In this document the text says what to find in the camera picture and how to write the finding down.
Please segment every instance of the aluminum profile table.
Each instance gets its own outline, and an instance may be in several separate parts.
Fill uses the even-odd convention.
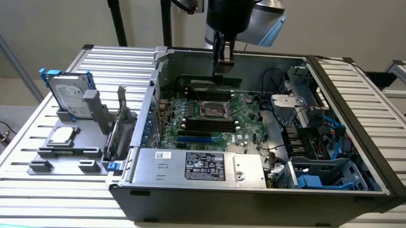
[[[101,102],[109,110],[116,110],[116,89],[119,85],[127,86],[128,106],[136,112],[140,109],[144,88],[149,79],[153,66],[155,49],[128,47],[100,47],[82,50],[68,70],[73,72],[89,69],[94,76],[94,83],[100,90]],[[364,78],[351,66],[339,63],[322,63],[327,73],[334,78],[344,74],[344,78],[363,83]],[[376,99],[374,90],[368,90],[367,83],[362,88],[343,87],[347,81],[334,83],[342,85],[339,90],[351,101],[351,95],[362,95],[363,100]],[[392,120],[392,112],[376,104],[372,107],[376,112],[363,112],[355,108],[358,118],[378,118],[379,121]],[[29,176],[26,174],[28,163],[36,156],[36,149],[45,141],[52,127],[57,121],[57,104],[50,94],[38,105],[36,111],[24,124],[14,140],[0,155],[0,224],[13,224],[40,227],[135,227],[127,220],[117,203],[114,202],[104,181],[105,176]],[[379,132],[374,129],[378,122],[370,124],[363,121],[370,129],[371,137],[380,148],[388,146],[380,141],[380,137],[402,139],[404,131]],[[396,170],[398,177],[406,184],[406,154],[394,148],[386,148],[384,154],[388,162]],[[176,227],[177,225],[155,224],[155,227]],[[343,228],[403,228],[406,227],[406,205],[402,205],[384,214],[368,213],[350,221]]]

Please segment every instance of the blue clip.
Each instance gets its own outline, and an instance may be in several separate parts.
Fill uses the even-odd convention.
[[[46,75],[57,76],[57,75],[60,75],[61,73],[62,73],[61,70],[48,70]]]
[[[45,68],[41,68],[38,70],[38,76],[40,78],[42,79],[44,83],[45,83],[45,87],[49,88],[49,82],[48,82],[48,79],[46,79],[46,75],[45,75]]]
[[[89,70],[86,70],[85,76],[88,77],[89,89],[96,89],[96,85],[94,85],[94,81],[93,81],[93,75],[90,74]]]
[[[301,175],[297,177],[297,183],[301,189],[348,190],[354,186],[352,182],[344,183],[340,186],[323,186],[319,176],[313,175]]]
[[[116,163],[116,162],[108,163],[106,171],[108,172],[117,172],[117,171],[120,171],[120,164]]]

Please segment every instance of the power supply label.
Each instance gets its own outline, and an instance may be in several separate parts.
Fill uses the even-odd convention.
[[[185,153],[184,177],[188,180],[225,181],[221,153]]]

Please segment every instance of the motherboard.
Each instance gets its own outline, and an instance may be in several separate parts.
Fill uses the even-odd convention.
[[[160,148],[257,154],[264,134],[257,101],[248,93],[191,92],[160,101]]]

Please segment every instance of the hard drive label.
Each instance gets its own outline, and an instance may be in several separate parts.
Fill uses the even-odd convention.
[[[77,118],[92,118],[80,89],[70,85],[56,85],[54,88],[66,111]]]
[[[221,153],[185,153],[184,177],[188,180],[225,181]]]

